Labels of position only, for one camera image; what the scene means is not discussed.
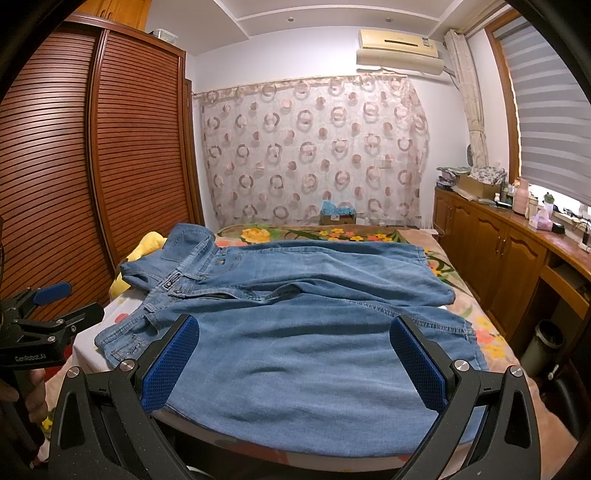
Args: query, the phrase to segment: bed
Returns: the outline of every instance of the bed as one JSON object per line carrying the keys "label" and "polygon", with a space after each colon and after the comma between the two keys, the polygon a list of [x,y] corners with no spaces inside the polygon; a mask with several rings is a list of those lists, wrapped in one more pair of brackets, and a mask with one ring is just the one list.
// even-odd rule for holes
{"label": "bed", "polygon": [[[220,247],[239,247],[251,243],[283,239],[408,242],[423,247],[433,274],[442,282],[452,286],[456,292],[455,302],[446,308],[472,324],[489,369],[504,372],[508,365],[518,364],[509,345],[484,315],[466,284],[450,265],[445,253],[429,233],[416,229],[359,225],[297,226],[293,228],[289,226],[237,225],[218,232],[216,244]],[[80,365],[86,372],[109,369],[107,362],[94,344],[94,338],[101,330],[126,318],[141,304],[143,298],[144,295],[141,292],[130,289],[112,301],[105,309],[103,322],[77,336],[73,345],[72,364]],[[560,420],[546,409],[540,399],[535,382],[528,379],[528,385],[540,431],[542,478],[551,478],[568,458],[576,446],[576,441]],[[213,432],[190,423],[169,411],[158,411],[155,416],[170,426],[205,442],[256,458],[302,468],[357,472],[384,470],[398,468],[408,459],[408,456],[346,459],[284,452]],[[461,466],[468,449],[469,444],[458,447],[443,476],[451,474]]]}

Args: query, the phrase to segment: tied beige curtain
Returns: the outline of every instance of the tied beige curtain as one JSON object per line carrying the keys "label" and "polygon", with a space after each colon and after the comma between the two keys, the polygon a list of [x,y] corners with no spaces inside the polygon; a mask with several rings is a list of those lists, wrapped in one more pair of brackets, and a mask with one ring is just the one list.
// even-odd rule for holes
{"label": "tied beige curtain", "polygon": [[420,226],[428,126],[410,79],[294,79],[200,100],[221,226],[318,223],[325,200],[370,223]]}
{"label": "tied beige curtain", "polygon": [[452,58],[453,68],[456,71],[456,78],[460,82],[460,92],[464,100],[464,110],[470,131],[474,166],[485,167],[488,165],[488,151],[484,133],[484,115],[472,54],[466,37],[458,35],[453,30],[446,33],[445,42]]}

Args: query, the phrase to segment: yellow pillow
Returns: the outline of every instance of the yellow pillow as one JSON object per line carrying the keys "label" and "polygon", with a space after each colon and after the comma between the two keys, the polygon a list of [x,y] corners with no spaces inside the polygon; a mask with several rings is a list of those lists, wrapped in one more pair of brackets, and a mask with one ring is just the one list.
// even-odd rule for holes
{"label": "yellow pillow", "polygon": [[[166,239],[158,232],[146,233],[140,240],[138,246],[134,248],[134,251],[127,255],[127,261],[133,262],[144,255],[155,252],[164,246],[165,241]],[[121,278],[121,272],[119,272],[117,278],[109,288],[109,298],[113,301],[128,288],[129,284],[123,281]]]}

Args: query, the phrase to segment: silver screw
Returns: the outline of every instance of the silver screw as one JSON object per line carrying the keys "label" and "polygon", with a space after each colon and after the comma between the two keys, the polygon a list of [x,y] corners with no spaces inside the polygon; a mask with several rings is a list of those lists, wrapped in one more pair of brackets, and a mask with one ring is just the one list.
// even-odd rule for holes
{"label": "silver screw", "polygon": [[80,368],[78,368],[78,367],[72,367],[66,373],[66,375],[68,376],[68,378],[75,378],[79,374],[80,374]]}
{"label": "silver screw", "polygon": [[511,372],[511,375],[514,377],[523,377],[523,369],[517,365],[511,365],[509,372]]}
{"label": "silver screw", "polygon": [[134,367],[135,367],[135,361],[133,361],[131,358],[129,358],[127,360],[123,360],[119,364],[119,368],[121,370],[123,370],[123,372],[129,372],[129,370],[133,370]]}
{"label": "silver screw", "polygon": [[453,366],[456,367],[456,369],[460,372],[467,372],[468,370],[470,370],[470,364],[465,360],[456,360],[453,363]]}

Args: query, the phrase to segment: white ceiling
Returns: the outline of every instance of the white ceiling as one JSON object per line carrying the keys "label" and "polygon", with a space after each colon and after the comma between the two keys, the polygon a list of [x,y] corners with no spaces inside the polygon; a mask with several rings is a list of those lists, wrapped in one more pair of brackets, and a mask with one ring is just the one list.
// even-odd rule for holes
{"label": "white ceiling", "polygon": [[494,3],[499,0],[152,0],[146,31],[171,31],[192,55],[277,30],[336,25],[442,40]]}

